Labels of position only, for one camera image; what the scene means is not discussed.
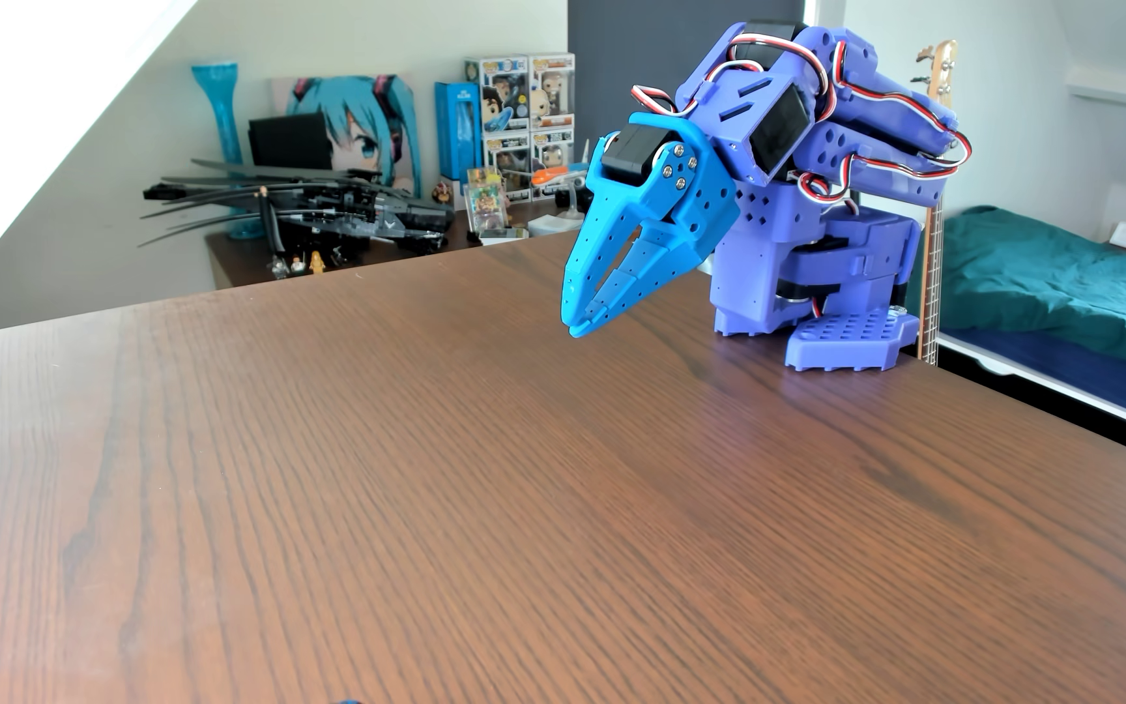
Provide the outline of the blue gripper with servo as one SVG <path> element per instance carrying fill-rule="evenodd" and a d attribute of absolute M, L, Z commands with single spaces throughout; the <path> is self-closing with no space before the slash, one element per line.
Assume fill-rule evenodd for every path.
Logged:
<path fill-rule="evenodd" d="M 599 141 L 586 185 L 593 200 L 560 292 L 560 319 L 574 338 L 696 268 L 738 219 L 711 139 L 680 117 L 631 114 Z"/>

